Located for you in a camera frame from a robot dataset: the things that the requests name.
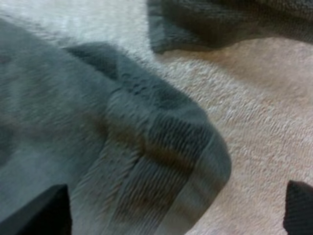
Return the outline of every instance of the beige carpet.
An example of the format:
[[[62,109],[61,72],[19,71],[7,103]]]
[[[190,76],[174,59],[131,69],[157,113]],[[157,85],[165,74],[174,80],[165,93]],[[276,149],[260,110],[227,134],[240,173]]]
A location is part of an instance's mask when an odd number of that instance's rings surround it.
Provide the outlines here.
[[[0,16],[60,45],[118,45],[206,110],[233,172],[189,235],[286,234],[287,181],[313,185],[313,46],[266,39],[155,56],[145,0],[1,0]]]

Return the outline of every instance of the gray fabric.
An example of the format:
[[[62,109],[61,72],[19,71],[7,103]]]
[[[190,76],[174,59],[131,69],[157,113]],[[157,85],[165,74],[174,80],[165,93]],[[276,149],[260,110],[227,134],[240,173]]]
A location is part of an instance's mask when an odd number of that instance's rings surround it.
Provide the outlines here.
[[[0,221],[66,183],[81,234],[187,232],[231,172],[204,111],[109,45],[0,32]]]
[[[216,49],[263,37],[313,42],[310,0],[147,1],[155,52]]]

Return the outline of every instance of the black object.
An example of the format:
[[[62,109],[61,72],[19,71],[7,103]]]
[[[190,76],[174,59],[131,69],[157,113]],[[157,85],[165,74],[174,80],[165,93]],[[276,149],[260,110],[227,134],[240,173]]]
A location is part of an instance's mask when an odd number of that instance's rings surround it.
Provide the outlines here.
[[[289,235],[313,234],[313,187],[289,181],[284,228]]]
[[[0,223],[1,235],[70,235],[66,185],[53,186]]]

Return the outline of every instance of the towel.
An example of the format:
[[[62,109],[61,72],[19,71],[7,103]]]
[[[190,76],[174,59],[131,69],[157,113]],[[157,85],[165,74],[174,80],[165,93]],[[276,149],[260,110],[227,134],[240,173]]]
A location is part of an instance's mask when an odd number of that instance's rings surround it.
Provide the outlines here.
[[[188,235],[286,235],[289,179],[313,185],[313,47],[276,37],[155,54],[148,14],[147,0],[0,1],[2,18],[53,45],[100,41],[122,49],[210,117],[232,173]]]

